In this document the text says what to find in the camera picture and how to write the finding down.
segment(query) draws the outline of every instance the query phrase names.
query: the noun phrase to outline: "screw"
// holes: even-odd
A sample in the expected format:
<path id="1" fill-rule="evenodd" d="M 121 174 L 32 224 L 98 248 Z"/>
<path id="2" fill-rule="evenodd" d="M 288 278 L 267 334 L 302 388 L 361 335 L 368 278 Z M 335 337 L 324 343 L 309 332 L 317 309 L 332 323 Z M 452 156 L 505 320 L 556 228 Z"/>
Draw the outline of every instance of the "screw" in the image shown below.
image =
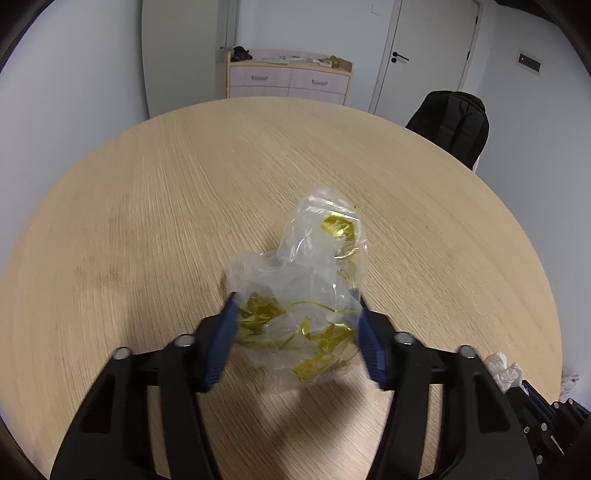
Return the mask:
<path id="1" fill-rule="evenodd" d="M 415 338 L 408 332 L 398 332 L 394 335 L 394 339 L 398 343 L 403 343 L 404 345 L 412 345 L 416 342 Z"/>
<path id="2" fill-rule="evenodd" d="M 131 355 L 131 349 L 127 348 L 126 346 L 119 347 L 113 353 L 113 358 L 115 360 L 123 360 Z"/>
<path id="3" fill-rule="evenodd" d="M 174 341 L 174 344 L 176 346 L 190 346 L 192 344 L 195 343 L 195 337 L 193 335 L 181 335 L 180 337 L 177 337 L 177 339 Z"/>
<path id="4" fill-rule="evenodd" d="M 466 358 L 476 357 L 476 351 L 470 345 L 462 345 L 458 351 L 461 356 L 465 356 Z"/>

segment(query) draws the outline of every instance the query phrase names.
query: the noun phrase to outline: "crumpled plastic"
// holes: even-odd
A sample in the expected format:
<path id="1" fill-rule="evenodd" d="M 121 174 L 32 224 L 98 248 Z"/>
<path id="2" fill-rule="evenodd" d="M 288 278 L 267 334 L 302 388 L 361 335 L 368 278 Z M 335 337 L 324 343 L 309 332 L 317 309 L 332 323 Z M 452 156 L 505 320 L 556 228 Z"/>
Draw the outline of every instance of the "crumpled plastic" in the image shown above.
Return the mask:
<path id="1" fill-rule="evenodd" d="M 508 367 L 507 356 L 503 352 L 490 354 L 485 358 L 484 364 L 503 393 L 512 387 L 521 386 L 524 379 L 523 370 L 518 364 Z"/>
<path id="2" fill-rule="evenodd" d="M 357 363 L 367 263 L 358 214 L 328 187 L 298 205 L 277 251 L 229 263 L 226 288 L 240 311 L 235 344 L 266 369 L 270 390 L 326 381 Z"/>

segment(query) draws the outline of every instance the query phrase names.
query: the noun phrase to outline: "white wall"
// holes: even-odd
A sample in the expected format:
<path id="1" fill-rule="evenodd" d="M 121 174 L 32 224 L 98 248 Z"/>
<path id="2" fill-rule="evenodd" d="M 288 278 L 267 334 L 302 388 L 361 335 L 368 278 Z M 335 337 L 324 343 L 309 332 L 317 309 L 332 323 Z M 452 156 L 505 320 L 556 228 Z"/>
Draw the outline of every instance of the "white wall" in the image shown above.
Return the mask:
<path id="1" fill-rule="evenodd" d="M 460 87 L 462 92 L 476 95 L 482 82 L 482 77 L 491 53 L 495 36 L 496 14 L 499 4 L 495 0 L 479 0 L 479 25 L 476 32 L 476 42 L 470 53 L 466 77 Z"/>
<path id="2" fill-rule="evenodd" d="M 241 0 L 237 43 L 337 55 L 355 65 L 348 105 L 367 111 L 394 0 Z"/>
<path id="3" fill-rule="evenodd" d="M 516 65 L 519 49 L 543 61 L 539 77 Z M 577 395 L 591 407 L 591 78 L 556 25 L 499 7 L 478 95 L 491 124 L 478 175 L 540 256 L 564 366 L 582 374 Z"/>
<path id="4" fill-rule="evenodd" d="M 0 271 L 84 155 L 145 120 L 139 0 L 56 0 L 0 72 Z"/>

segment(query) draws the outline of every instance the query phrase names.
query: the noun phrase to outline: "door handle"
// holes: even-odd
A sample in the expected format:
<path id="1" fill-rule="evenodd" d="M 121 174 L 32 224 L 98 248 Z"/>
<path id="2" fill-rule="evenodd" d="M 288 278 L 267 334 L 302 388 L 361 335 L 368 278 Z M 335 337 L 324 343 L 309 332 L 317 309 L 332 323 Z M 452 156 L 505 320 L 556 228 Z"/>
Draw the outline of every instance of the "door handle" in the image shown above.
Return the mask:
<path id="1" fill-rule="evenodd" d="M 400 57 L 403 60 L 409 61 L 408 58 L 406 58 L 404 55 L 400 55 L 400 53 L 398 53 L 397 51 L 393 51 L 392 52 L 392 62 L 396 63 L 396 59 Z"/>

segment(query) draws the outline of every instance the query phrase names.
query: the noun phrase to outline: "blue gripper pad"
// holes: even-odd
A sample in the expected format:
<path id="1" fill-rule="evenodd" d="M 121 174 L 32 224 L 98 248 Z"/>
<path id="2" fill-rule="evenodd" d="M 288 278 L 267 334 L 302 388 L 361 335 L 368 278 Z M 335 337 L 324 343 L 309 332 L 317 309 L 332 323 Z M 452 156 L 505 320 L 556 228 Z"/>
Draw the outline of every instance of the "blue gripper pad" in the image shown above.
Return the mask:
<path id="1" fill-rule="evenodd" d="M 378 334 L 374 331 L 368 320 L 368 311 L 366 309 L 363 309 L 359 318 L 357 344 L 361 350 L 369 377 L 374 382 L 377 382 L 382 390 L 385 390 L 389 380 L 387 353 L 379 341 Z"/>
<path id="2" fill-rule="evenodd" d="M 196 343 L 203 362 L 201 386 L 209 391 L 221 380 L 232 340 L 238 331 L 238 305 L 230 295 L 218 315 L 204 318 L 195 331 Z"/>

